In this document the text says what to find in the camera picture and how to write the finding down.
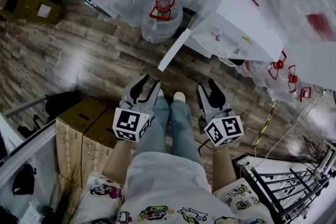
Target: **white t-shirt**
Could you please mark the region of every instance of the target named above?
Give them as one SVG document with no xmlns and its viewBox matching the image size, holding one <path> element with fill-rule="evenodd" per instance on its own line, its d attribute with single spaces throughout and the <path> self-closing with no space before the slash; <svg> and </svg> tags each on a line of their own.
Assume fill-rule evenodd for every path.
<svg viewBox="0 0 336 224">
<path fill-rule="evenodd" d="M 124 188 L 97 173 L 90 175 L 71 223 L 103 218 L 120 224 L 273 223 L 243 178 L 212 194 L 200 164 L 157 152 L 134 158 Z"/>
</svg>

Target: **black cable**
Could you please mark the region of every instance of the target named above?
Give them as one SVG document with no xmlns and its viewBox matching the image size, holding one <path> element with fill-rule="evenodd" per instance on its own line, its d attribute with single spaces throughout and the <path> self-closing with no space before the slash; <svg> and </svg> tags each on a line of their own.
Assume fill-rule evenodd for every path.
<svg viewBox="0 0 336 224">
<path fill-rule="evenodd" d="M 208 139 L 207 141 L 205 141 L 202 145 L 200 145 L 200 146 L 198 147 L 197 150 L 198 150 L 198 153 L 199 153 L 200 155 L 201 155 L 201 148 L 204 147 L 205 144 L 208 143 L 209 141 L 210 141 L 210 139 Z"/>
</svg>

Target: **white marker cube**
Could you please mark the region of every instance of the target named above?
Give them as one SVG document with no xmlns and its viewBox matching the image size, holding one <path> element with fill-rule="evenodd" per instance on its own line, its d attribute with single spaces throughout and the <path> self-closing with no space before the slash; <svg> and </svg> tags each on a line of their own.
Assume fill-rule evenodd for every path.
<svg viewBox="0 0 336 224">
<path fill-rule="evenodd" d="M 240 116 L 212 119 L 204 130 L 215 146 L 231 144 L 244 135 Z"/>
<path fill-rule="evenodd" d="M 150 126 L 150 115 L 116 108 L 113 120 L 113 131 L 116 137 L 138 143 Z"/>
</svg>

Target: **white box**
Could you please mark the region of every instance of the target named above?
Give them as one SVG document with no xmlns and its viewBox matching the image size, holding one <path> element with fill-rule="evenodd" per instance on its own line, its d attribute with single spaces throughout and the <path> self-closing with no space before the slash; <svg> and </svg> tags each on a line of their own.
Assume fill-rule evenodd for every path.
<svg viewBox="0 0 336 224">
<path fill-rule="evenodd" d="M 138 143 L 150 126 L 150 115 L 116 108 L 113 120 L 113 131 L 116 137 Z"/>
<path fill-rule="evenodd" d="M 262 12 L 267 1 L 260 1 L 264 9 L 252 0 L 208 0 L 193 18 L 187 41 L 217 47 L 212 53 L 224 58 L 277 61 L 284 43 Z"/>
<path fill-rule="evenodd" d="M 212 119 L 204 131 L 215 146 L 231 144 L 244 135 L 240 116 Z"/>
</svg>

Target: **printed symbol on box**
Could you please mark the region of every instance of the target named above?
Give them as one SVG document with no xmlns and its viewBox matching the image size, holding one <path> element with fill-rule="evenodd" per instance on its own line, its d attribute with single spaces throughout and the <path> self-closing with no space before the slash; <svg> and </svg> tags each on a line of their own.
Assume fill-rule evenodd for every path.
<svg viewBox="0 0 336 224">
<path fill-rule="evenodd" d="M 94 151 L 96 149 L 95 145 L 90 140 L 86 140 L 84 145 L 88 150 Z"/>
<path fill-rule="evenodd" d="M 84 151 L 84 156 L 88 159 L 94 159 L 95 158 L 91 151 Z"/>
<path fill-rule="evenodd" d="M 205 131 L 215 144 L 223 138 L 215 123 L 210 124 L 210 126 Z"/>
<path fill-rule="evenodd" d="M 58 128 L 58 131 L 59 131 L 61 134 L 65 134 L 65 127 L 64 127 L 63 124 L 58 123 L 57 128 Z"/>
<path fill-rule="evenodd" d="M 119 131 L 116 130 L 117 133 L 117 137 L 121 138 L 121 139 L 126 139 L 126 140 L 131 140 L 131 141 L 136 141 L 135 135 L 134 134 L 129 134 L 127 132 L 123 132 L 123 131 Z"/>
<path fill-rule="evenodd" d="M 121 111 L 117 128 L 135 132 L 138 127 L 140 114 L 132 113 L 130 111 Z"/>
<path fill-rule="evenodd" d="M 57 137 L 59 138 L 59 140 L 61 141 L 62 144 L 65 143 L 64 135 L 62 135 L 62 134 L 58 134 Z"/>
<path fill-rule="evenodd" d="M 224 129 L 227 136 L 242 133 L 236 118 L 223 119 L 222 123 L 224 125 Z"/>
<path fill-rule="evenodd" d="M 141 131 L 139 133 L 139 138 L 141 138 L 144 135 L 144 133 L 147 131 L 148 128 L 149 128 L 149 120 L 147 120 L 146 124 L 141 129 Z"/>
<path fill-rule="evenodd" d="M 220 146 L 222 145 L 226 145 L 226 144 L 230 144 L 235 142 L 238 138 L 240 138 L 240 136 L 237 137 L 232 137 L 232 138 L 227 138 L 222 144 L 220 144 Z"/>
<path fill-rule="evenodd" d="M 252 42 L 251 40 L 248 38 L 248 37 L 244 37 L 242 36 L 243 40 L 245 40 L 246 42 L 250 43 L 252 45 Z"/>
</svg>

